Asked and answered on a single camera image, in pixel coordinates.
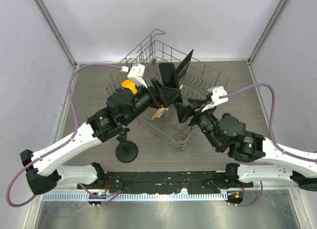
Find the black phone stand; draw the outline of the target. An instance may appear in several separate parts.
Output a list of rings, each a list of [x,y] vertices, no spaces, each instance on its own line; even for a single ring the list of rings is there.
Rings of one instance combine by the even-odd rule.
[[[116,139],[119,141],[118,146],[115,150],[115,155],[117,159],[122,163],[130,163],[134,161],[138,156],[138,147],[137,145],[127,140],[127,133],[130,131],[129,128],[124,128]]]

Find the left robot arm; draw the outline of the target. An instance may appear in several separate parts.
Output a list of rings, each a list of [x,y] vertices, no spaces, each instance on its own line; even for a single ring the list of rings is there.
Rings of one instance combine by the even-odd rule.
[[[162,83],[152,79],[151,82],[151,86],[139,87],[137,92],[127,87],[116,89],[107,98],[106,107],[89,117],[70,135],[40,151],[21,152],[27,183],[33,194],[41,195],[58,185],[74,183],[102,188],[106,176],[100,164],[69,167],[64,163],[84,150],[119,135],[125,126],[149,107],[169,107],[182,100],[177,79]]]

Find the black smartphone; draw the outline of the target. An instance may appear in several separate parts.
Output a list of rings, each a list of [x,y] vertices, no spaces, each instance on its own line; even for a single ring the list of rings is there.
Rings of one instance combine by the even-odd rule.
[[[179,88],[176,69],[173,63],[160,63],[159,71],[163,85],[169,88]]]

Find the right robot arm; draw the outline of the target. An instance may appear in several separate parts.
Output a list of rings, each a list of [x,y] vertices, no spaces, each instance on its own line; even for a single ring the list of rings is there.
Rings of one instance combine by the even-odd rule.
[[[206,101],[189,98],[189,105],[175,102],[179,123],[198,126],[216,152],[227,155],[238,164],[226,166],[224,182],[234,187],[240,182],[278,181],[300,189],[317,189],[317,154],[304,152],[278,143],[271,138],[248,131],[246,124],[229,113],[217,119],[203,108]]]

